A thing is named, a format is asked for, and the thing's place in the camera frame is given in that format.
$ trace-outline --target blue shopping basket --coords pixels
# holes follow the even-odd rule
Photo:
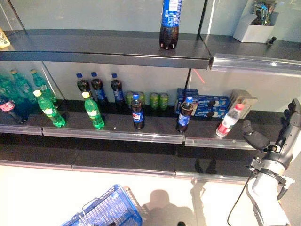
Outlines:
[[[84,205],[81,213],[61,226],[141,226],[141,215],[131,200],[135,201],[120,185],[114,185],[100,198],[90,201],[91,205]]]

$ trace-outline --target gray shelf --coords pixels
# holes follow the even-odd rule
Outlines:
[[[210,55],[196,34],[180,34],[176,49],[159,47],[158,32],[27,30],[12,33],[0,60],[63,61],[207,69]]]

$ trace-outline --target cable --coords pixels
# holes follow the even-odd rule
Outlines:
[[[244,187],[243,187],[243,190],[241,191],[239,197],[237,198],[236,202],[234,203],[234,205],[233,205],[233,207],[232,207],[232,209],[231,209],[231,211],[230,211],[230,213],[229,213],[229,215],[228,215],[227,223],[228,223],[228,225],[230,225],[230,226],[232,226],[232,225],[229,223],[229,218],[230,218],[230,216],[231,216],[231,213],[232,213],[232,211],[234,210],[234,207],[236,206],[236,204],[238,203],[238,201],[239,201],[241,195],[243,194],[243,192],[244,192],[244,190],[245,190],[245,188],[246,188],[246,185],[248,184],[248,182],[249,182],[249,180],[250,180],[250,178],[251,178],[252,175],[253,175],[253,172],[250,174],[248,180],[246,180],[246,183],[245,183],[245,185],[244,185]]]

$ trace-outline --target blue label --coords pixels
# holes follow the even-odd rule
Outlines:
[[[95,90],[95,93],[96,93],[97,98],[98,98],[99,100],[104,100],[104,99],[105,99],[105,93],[104,93],[104,90],[103,90],[103,89]]]
[[[142,122],[144,120],[143,111],[133,112],[133,120],[135,123]]]
[[[178,27],[180,21],[182,0],[163,0],[162,25]]]
[[[179,114],[178,123],[181,126],[187,126],[188,123],[189,123],[189,119],[190,119],[190,115],[181,115],[181,114]]]
[[[122,91],[113,91],[115,96],[115,101],[124,100]]]

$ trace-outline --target green can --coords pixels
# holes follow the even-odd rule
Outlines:
[[[169,96],[167,93],[160,93],[159,95],[159,106],[162,111],[165,111],[168,106]]]
[[[126,103],[127,103],[127,106],[129,108],[131,108],[131,102],[133,100],[133,92],[132,91],[128,91],[127,94],[126,94]]]
[[[153,110],[157,110],[159,107],[159,95],[158,93],[150,94],[150,106]]]

